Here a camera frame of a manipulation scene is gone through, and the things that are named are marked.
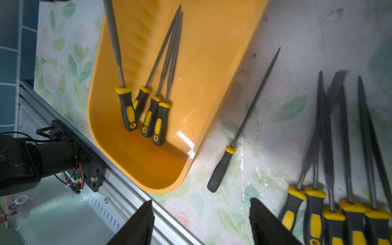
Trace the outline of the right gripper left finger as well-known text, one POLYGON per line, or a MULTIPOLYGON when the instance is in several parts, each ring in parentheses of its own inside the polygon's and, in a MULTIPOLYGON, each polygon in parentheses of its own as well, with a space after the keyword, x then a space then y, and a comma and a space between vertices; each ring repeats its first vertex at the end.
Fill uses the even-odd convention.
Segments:
POLYGON ((108 245, 150 245, 155 216, 152 201, 144 202, 108 245))

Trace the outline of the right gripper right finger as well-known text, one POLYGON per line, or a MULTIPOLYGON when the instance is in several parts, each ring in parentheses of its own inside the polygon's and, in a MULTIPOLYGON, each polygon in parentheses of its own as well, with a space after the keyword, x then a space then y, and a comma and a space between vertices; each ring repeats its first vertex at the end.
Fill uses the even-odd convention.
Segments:
POLYGON ((251 198, 250 204, 249 219, 255 245, 301 245, 259 199, 251 198))

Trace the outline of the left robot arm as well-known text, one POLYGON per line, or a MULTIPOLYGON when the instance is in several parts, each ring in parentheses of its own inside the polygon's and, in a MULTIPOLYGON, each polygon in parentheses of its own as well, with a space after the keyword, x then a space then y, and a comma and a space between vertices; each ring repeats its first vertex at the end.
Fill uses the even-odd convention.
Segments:
POLYGON ((68 179, 65 184, 82 189, 87 185, 97 192, 105 175, 105 161, 87 141, 60 120, 36 130, 42 139, 26 134, 12 137, 1 133, 1 196, 22 193, 35 188, 41 179, 70 170, 79 182, 68 179))

